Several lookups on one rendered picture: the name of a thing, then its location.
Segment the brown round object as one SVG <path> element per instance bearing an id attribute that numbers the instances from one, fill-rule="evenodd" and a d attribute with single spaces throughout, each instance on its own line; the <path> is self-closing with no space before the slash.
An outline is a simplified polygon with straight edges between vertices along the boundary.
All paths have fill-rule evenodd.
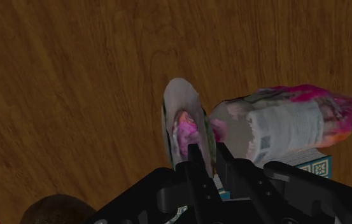
<path id="1" fill-rule="evenodd" d="M 76 197 L 54 194 L 31 204 L 19 224 L 84 224 L 95 212 L 92 206 Z"/>

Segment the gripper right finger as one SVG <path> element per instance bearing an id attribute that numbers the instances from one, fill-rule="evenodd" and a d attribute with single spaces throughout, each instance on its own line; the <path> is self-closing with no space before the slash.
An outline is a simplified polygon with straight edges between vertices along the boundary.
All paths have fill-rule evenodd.
<path id="1" fill-rule="evenodd" d="M 265 224 L 352 224 L 352 187 L 272 161 L 258 168 L 216 145 L 216 171 L 231 199 L 248 199 Z"/>

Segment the pale disc with pink inside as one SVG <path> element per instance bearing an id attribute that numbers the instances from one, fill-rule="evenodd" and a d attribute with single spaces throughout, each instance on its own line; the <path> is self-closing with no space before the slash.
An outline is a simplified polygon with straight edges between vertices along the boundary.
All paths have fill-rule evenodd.
<path id="1" fill-rule="evenodd" d="M 201 106 L 199 94 L 191 83 L 183 78 L 174 78 L 164 90 L 161 106 L 162 137 L 171 167 L 188 159 L 186 155 L 181 154 L 176 137 L 178 118 L 182 112 L 190 115 L 196 124 L 199 149 L 206 163 L 206 171 L 212 178 L 215 175 L 216 141 L 209 118 Z"/>

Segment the pink and white bag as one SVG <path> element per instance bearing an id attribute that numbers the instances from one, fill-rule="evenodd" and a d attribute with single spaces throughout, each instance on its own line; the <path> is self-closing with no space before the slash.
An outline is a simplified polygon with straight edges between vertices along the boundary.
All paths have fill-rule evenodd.
<path id="1" fill-rule="evenodd" d="M 209 119 L 216 141 L 261 166 L 345 140 L 352 132 L 352 97 L 313 85 L 262 88 L 222 101 Z"/>

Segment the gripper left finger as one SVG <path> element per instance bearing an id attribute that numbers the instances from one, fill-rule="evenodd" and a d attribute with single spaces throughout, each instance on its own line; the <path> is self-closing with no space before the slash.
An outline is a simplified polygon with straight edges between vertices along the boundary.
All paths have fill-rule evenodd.
<path id="1" fill-rule="evenodd" d="M 185 206 L 194 215 L 187 220 L 202 224 L 211 199 L 222 201 L 199 146 L 190 144 L 186 162 L 153 170 L 83 224 L 169 224 Z"/>

